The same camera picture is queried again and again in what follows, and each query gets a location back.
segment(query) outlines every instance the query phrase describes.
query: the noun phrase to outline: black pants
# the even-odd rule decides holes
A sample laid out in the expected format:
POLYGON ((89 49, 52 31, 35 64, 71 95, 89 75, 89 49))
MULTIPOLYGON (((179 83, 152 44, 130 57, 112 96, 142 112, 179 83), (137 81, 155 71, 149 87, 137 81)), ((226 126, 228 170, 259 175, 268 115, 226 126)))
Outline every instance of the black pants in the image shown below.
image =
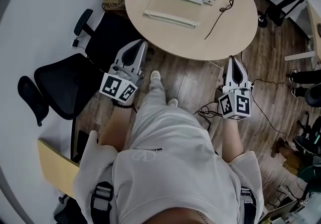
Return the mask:
MULTIPOLYGON (((302 71, 291 75, 293 82, 298 84, 319 84, 321 83, 321 70, 302 71)), ((302 86, 295 89, 295 95, 304 97, 308 88, 302 86)))

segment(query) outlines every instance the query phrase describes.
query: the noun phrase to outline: necklace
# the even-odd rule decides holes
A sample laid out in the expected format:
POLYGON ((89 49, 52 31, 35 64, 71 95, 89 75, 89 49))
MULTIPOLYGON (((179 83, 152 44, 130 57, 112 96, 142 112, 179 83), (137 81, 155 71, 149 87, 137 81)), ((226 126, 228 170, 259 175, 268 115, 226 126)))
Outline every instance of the necklace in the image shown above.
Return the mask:
POLYGON ((202 219, 206 224, 209 224, 209 223, 207 222, 207 220, 205 219, 205 217, 204 217, 203 214, 201 214, 198 210, 197 210, 196 212, 198 213, 198 215, 201 217, 201 219, 202 219))

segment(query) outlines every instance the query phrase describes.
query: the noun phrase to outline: white shoe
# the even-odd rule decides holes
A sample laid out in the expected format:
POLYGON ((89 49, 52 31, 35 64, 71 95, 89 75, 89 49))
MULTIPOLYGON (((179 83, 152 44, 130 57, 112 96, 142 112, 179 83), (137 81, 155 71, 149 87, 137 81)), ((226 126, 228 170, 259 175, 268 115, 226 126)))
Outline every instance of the white shoe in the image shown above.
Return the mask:
POLYGON ((174 106, 174 107, 177 107, 179 106, 179 101, 175 98, 169 100, 169 102, 167 103, 168 106, 174 106))
POLYGON ((152 80, 153 80, 154 78, 157 78, 157 79, 160 80, 160 79, 161 79, 160 76, 161 76, 161 74, 159 73, 158 70, 153 70, 153 71, 151 72, 151 74, 150 74, 150 81, 152 82, 152 80))

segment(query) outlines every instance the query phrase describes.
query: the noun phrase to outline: round wooden table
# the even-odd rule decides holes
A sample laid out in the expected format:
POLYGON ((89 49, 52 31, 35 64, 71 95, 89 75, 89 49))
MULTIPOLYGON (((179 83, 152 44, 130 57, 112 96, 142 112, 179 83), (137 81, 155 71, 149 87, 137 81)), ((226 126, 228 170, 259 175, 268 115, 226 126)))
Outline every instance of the round wooden table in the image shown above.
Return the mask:
POLYGON ((254 0, 234 0, 233 7, 220 15, 229 0, 203 4, 199 26, 194 29, 150 19, 143 14, 149 0, 125 0, 127 14, 136 29, 151 43, 171 54, 194 60, 219 60, 244 50, 257 30, 254 0))

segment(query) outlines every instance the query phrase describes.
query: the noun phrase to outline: black strap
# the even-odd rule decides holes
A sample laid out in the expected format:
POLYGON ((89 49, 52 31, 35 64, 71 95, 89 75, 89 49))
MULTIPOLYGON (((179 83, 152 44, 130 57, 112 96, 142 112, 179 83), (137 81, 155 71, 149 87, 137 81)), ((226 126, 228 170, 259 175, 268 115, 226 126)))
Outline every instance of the black strap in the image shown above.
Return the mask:
POLYGON ((116 107, 123 108, 123 109, 133 108, 133 110, 135 111, 135 113, 137 113, 137 111, 136 111, 136 109, 135 109, 134 103, 132 103, 131 105, 122 105, 122 104, 117 103, 117 100, 113 99, 113 100, 112 100, 112 104, 113 104, 114 106, 116 106, 116 107))
POLYGON ((244 224, 254 224, 256 216, 255 197, 247 187, 241 187, 241 196, 244 200, 244 224))
POLYGON ((94 224, 110 224, 112 195, 113 187, 111 184, 106 181, 97 184, 90 202, 90 214, 94 224))

